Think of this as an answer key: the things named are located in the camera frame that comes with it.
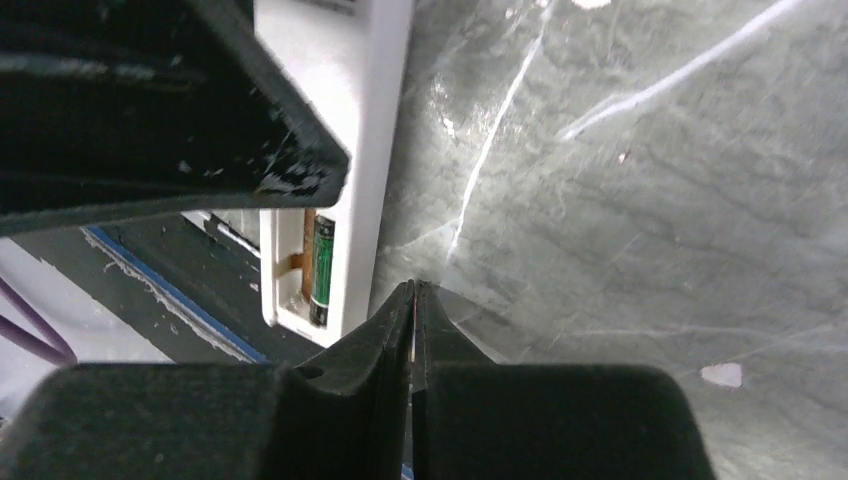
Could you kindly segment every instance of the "white speck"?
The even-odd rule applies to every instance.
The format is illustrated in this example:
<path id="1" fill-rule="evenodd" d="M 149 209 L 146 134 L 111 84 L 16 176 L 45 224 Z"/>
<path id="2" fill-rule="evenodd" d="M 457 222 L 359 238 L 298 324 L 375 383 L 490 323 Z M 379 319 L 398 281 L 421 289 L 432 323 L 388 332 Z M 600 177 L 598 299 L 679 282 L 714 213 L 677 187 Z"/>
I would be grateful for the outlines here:
<path id="1" fill-rule="evenodd" d="M 739 388 L 742 386 L 742 365 L 738 363 L 720 363 L 701 369 L 701 378 L 720 387 Z"/>
<path id="2" fill-rule="evenodd" d="M 448 135 L 450 135 L 451 138 L 456 138 L 456 130 L 454 130 L 453 122 L 449 118 L 443 118 L 442 125 L 444 125 L 446 129 L 448 129 Z"/>
<path id="3" fill-rule="evenodd" d="M 583 10 L 592 10 L 593 8 L 606 7 L 612 0 L 571 0 L 575 5 Z"/>

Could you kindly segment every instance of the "black plastic part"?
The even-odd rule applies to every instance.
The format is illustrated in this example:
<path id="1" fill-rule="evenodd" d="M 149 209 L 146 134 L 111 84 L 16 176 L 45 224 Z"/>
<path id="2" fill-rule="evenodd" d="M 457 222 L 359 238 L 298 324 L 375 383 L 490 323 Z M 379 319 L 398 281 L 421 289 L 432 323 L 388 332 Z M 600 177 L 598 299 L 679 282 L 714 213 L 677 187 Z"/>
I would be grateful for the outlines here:
<path id="1" fill-rule="evenodd" d="M 309 362 L 85 365 L 0 443 L 0 478 L 400 477 L 413 284 Z"/>
<path id="2" fill-rule="evenodd" d="M 408 282 L 294 369 L 63 370 L 0 444 L 0 478 L 394 480 L 411 365 L 418 479 L 715 478 L 686 398 L 666 374 L 499 366 L 475 350 L 433 288 Z"/>
<path id="3" fill-rule="evenodd" d="M 0 235 L 338 198 L 347 154 L 232 0 L 0 0 L 0 58 Z"/>

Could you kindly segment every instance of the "battery compartment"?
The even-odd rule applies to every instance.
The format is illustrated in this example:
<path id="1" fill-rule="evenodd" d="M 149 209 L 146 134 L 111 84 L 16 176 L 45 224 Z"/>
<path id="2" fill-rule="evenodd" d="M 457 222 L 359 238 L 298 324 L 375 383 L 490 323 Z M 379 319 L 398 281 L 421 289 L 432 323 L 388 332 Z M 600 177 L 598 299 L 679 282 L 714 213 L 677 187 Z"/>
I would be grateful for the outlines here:
<path id="1" fill-rule="evenodd" d="M 350 156 L 339 201 L 314 212 L 334 222 L 326 325 L 310 321 L 305 277 L 314 256 L 304 248 L 304 224 L 311 213 L 260 212 L 265 321 L 328 347 L 368 315 L 414 0 L 256 0 L 255 7 L 257 36 Z"/>

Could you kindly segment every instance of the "white vein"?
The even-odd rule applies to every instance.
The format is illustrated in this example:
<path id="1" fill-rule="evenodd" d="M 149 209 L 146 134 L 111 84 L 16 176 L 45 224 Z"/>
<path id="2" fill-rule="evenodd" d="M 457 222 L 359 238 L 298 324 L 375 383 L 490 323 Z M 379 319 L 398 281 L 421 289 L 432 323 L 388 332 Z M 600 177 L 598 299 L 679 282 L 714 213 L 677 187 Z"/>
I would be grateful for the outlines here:
<path id="1" fill-rule="evenodd" d="M 749 37 L 759 32 L 763 28 L 774 23 L 785 13 L 789 12 L 796 6 L 808 0 L 780 0 L 775 2 L 770 7 L 765 9 L 759 15 L 752 18 L 748 23 L 742 26 L 729 37 L 720 41 L 709 50 L 701 53 L 691 61 L 675 70 L 671 74 L 663 77 L 658 82 L 650 87 L 635 93 L 616 94 L 598 105 L 592 107 L 588 112 L 578 118 L 576 121 L 566 126 L 557 133 L 557 138 L 560 141 L 567 142 L 574 139 L 577 135 L 583 133 L 587 128 L 596 125 L 605 119 L 618 115 L 623 112 L 633 110 L 640 104 L 652 99 L 653 97 L 677 86 L 683 80 L 692 76 L 706 65 L 714 62 L 716 59 L 725 55 L 729 51 L 738 47 L 745 42 Z"/>
<path id="2" fill-rule="evenodd" d="M 547 27 L 548 22 L 551 19 L 555 4 L 556 2 L 552 1 L 542 12 L 542 26 L 539 28 L 539 35 L 537 35 L 535 40 L 530 43 L 529 48 L 527 49 L 527 54 L 521 62 L 521 68 L 518 69 L 518 73 L 515 74 L 515 78 L 512 79 L 512 83 L 509 85 L 506 97 L 503 102 L 501 102 L 501 107 L 498 109 L 497 115 L 495 115 L 495 121 L 489 129 L 489 134 L 483 142 L 483 147 L 480 149 L 480 155 L 477 157 L 477 162 L 474 163 L 474 168 L 471 170 L 471 175 L 468 177 L 468 182 L 465 184 L 465 192 L 462 195 L 462 207 L 459 210 L 459 216 L 456 218 L 457 225 L 456 231 L 453 235 L 453 240 L 451 240 L 447 255 L 445 255 L 445 265 L 451 261 L 453 254 L 456 251 L 457 244 L 459 243 L 459 235 L 462 233 L 462 226 L 465 223 L 465 212 L 468 210 L 468 203 L 471 201 L 471 195 L 474 193 L 474 187 L 477 186 L 477 180 L 480 177 L 480 170 L 483 168 L 483 164 L 486 163 L 486 159 L 489 158 L 489 152 L 492 150 L 492 144 L 495 141 L 495 135 L 500 129 L 503 117 L 512 105 L 512 100 L 515 98 L 516 92 L 518 92 L 518 87 L 520 87 L 521 83 L 524 81 L 524 76 L 527 75 L 527 69 L 530 68 L 530 64 L 533 62 L 533 59 L 536 58 L 536 52 L 539 51 L 539 47 L 542 45 L 542 37 L 545 35 L 545 27 Z"/>
<path id="3" fill-rule="evenodd" d="M 453 218 L 450 221 L 445 222 L 445 223 L 439 225 L 438 227 L 436 227 L 432 230 L 427 230 L 426 232 L 422 233 L 421 235 L 413 238 L 412 240 L 410 240 L 410 241 L 408 241 L 408 242 L 406 242 L 402 245 L 389 245 L 389 246 L 383 247 L 383 249 L 380 250 L 380 252 L 377 254 L 377 256 L 386 255 L 388 253 L 396 252 L 398 250 L 403 250 L 405 248 L 411 247 L 412 245 L 415 245 L 416 243 L 420 242 L 421 240 L 424 240 L 426 238 L 430 238 L 433 235 L 436 235 L 436 234 L 439 234 L 441 232 L 449 230 L 451 227 L 454 226 L 454 224 L 456 224 L 456 221 L 457 221 L 457 219 Z"/>

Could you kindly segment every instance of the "battery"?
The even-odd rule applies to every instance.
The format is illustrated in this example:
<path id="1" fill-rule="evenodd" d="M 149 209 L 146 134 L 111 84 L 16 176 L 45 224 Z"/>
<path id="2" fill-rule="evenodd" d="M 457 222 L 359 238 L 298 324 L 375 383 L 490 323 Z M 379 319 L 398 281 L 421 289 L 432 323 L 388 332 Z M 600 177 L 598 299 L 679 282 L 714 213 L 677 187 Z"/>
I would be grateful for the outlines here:
<path id="1" fill-rule="evenodd" d="M 333 241 L 336 222 L 315 215 L 312 232 L 312 292 L 309 297 L 309 321 L 319 327 L 327 326 L 330 306 L 330 276 L 333 269 Z"/>

